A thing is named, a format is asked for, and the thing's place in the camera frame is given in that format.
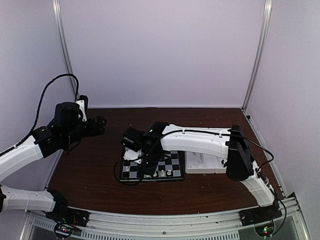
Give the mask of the right aluminium frame post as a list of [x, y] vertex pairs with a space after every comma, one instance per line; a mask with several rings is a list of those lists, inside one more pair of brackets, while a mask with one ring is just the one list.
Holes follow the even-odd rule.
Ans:
[[258, 74], [259, 74], [259, 70], [260, 70], [260, 66], [263, 58], [263, 52], [266, 46], [268, 33], [270, 29], [272, 9], [273, 9], [273, 1], [265, 0], [256, 54], [255, 54], [253, 67], [252, 67], [252, 71], [249, 79], [249, 84], [248, 84], [245, 98], [241, 108], [244, 113], [248, 111], [248, 107], [254, 91], [255, 83], [258, 78]]

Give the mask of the left aluminium frame post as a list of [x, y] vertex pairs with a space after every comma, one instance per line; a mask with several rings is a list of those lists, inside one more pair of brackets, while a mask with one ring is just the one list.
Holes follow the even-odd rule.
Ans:
[[60, 47], [62, 51], [62, 59], [64, 63], [65, 70], [68, 74], [73, 74], [72, 63], [70, 59], [70, 54], [67, 46], [67, 39], [64, 30], [63, 17], [61, 11], [61, 1], [60, 0], [52, 0], [53, 7], [53, 15], [57, 27]]

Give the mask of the white divided plastic tray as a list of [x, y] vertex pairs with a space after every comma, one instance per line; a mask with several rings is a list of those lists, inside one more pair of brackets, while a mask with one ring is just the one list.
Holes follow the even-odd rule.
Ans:
[[[194, 161], [203, 161], [203, 168], [190, 167], [190, 163]], [[227, 167], [224, 166], [226, 162], [226, 159], [213, 155], [185, 152], [185, 172], [187, 174], [225, 174], [227, 172]]]

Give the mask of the black grey chess board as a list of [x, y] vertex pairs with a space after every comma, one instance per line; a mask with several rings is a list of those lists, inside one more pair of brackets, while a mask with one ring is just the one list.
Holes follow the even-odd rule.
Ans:
[[[123, 183], [139, 182], [141, 171], [136, 162], [124, 160], [121, 163], [119, 181]], [[130, 171], [126, 171], [126, 166], [130, 166]], [[160, 171], [164, 170], [166, 176], [161, 177]], [[172, 170], [172, 175], [167, 174], [167, 170]], [[185, 179], [185, 153], [183, 151], [165, 152], [158, 162], [155, 172], [152, 175], [144, 175], [142, 182], [162, 182], [162, 181], [183, 181]]]

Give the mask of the aluminium front rail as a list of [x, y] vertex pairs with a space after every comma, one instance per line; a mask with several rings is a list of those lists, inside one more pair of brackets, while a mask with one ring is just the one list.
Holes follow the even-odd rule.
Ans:
[[[287, 215], [273, 221], [244, 225], [241, 211], [254, 207], [197, 214], [137, 215], [87, 210], [87, 225], [79, 226], [66, 240], [311, 240], [295, 197], [282, 200]], [[272, 237], [261, 237], [262, 225], [275, 225]], [[44, 213], [27, 215], [18, 240], [61, 240], [54, 234], [56, 223]]]

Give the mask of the controller board with leds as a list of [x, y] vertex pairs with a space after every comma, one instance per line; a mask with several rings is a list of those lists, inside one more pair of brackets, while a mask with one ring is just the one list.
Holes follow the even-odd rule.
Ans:
[[254, 227], [254, 230], [258, 236], [262, 238], [267, 238], [274, 233], [275, 225], [273, 223], [257, 225]]
[[56, 223], [53, 228], [53, 233], [58, 238], [61, 238], [61, 239], [70, 237], [74, 231], [75, 231], [75, 229], [73, 227], [70, 227], [70, 226], [62, 224], [62, 223]]

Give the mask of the white chess pieces lower pile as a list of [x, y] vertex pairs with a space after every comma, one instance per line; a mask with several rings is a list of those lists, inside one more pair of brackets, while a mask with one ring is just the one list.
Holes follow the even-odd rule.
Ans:
[[193, 161], [192, 163], [190, 163], [190, 167], [191, 168], [203, 168], [204, 163], [203, 161]]

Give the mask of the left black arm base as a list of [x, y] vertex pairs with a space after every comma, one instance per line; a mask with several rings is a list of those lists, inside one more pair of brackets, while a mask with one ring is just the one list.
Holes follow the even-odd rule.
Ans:
[[73, 227], [86, 227], [90, 213], [71, 208], [66, 201], [57, 201], [53, 210], [46, 212], [45, 216], [57, 223], [68, 224]]

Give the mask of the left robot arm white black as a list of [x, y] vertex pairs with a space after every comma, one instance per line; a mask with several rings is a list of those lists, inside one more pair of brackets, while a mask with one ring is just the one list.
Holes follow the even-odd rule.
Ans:
[[[84, 100], [57, 104], [48, 125], [32, 130], [25, 140], [0, 154], [0, 179], [59, 150], [70, 152], [71, 145], [78, 145], [83, 138], [102, 136], [107, 119], [101, 115], [88, 118], [86, 110]], [[72, 218], [67, 200], [56, 190], [30, 191], [1, 185], [0, 209], [53, 213], [61, 222]]]

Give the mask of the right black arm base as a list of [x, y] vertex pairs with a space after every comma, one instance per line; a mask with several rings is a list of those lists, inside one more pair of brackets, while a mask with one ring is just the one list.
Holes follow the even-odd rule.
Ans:
[[282, 211], [276, 206], [255, 207], [239, 212], [239, 217], [243, 226], [264, 223], [280, 218], [281, 216]]

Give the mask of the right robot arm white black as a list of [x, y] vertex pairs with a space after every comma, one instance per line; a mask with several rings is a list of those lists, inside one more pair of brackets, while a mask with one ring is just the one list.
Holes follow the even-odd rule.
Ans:
[[189, 152], [223, 161], [227, 177], [242, 183], [257, 201], [256, 216], [266, 221], [276, 212], [276, 193], [254, 159], [239, 125], [232, 128], [183, 127], [154, 122], [146, 131], [129, 127], [122, 135], [123, 159], [138, 164], [143, 175], [152, 176], [165, 153]]

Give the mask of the right controller board with LEDs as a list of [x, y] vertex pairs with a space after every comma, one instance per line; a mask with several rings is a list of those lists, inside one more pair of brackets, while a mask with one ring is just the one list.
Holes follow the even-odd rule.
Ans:
[[275, 225], [273, 223], [257, 225], [254, 227], [254, 230], [258, 236], [262, 238], [267, 238], [274, 233]]

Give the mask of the aluminium frame post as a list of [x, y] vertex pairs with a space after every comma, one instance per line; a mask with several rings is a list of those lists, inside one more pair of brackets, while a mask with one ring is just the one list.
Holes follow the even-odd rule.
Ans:
[[258, 74], [259, 74], [259, 70], [260, 70], [260, 66], [263, 58], [263, 52], [266, 46], [268, 33], [270, 29], [272, 9], [273, 9], [273, 1], [265, 0], [256, 54], [255, 54], [253, 67], [252, 67], [252, 71], [249, 79], [249, 84], [248, 84], [245, 98], [241, 108], [244, 113], [248, 111], [248, 107], [254, 91], [255, 83], [258, 78]]
[[62, 59], [64, 63], [65, 70], [68, 74], [73, 74], [72, 63], [70, 59], [70, 54], [67, 46], [67, 39], [64, 30], [63, 17], [61, 11], [61, 1], [60, 0], [52, 0], [53, 7], [53, 15], [57, 27], [60, 47], [62, 51]]

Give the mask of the left controller board with LEDs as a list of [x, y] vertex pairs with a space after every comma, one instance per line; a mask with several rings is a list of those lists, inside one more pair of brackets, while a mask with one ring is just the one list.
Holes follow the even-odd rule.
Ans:
[[70, 227], [70, 226], [62, 224], [62, 223], [56, 223], [53, 228], [53, 233], [58, 238], [61, 238], [61, 239], [70, 237], [74, 231], [75, 231], [75, 229], [73, 227]]

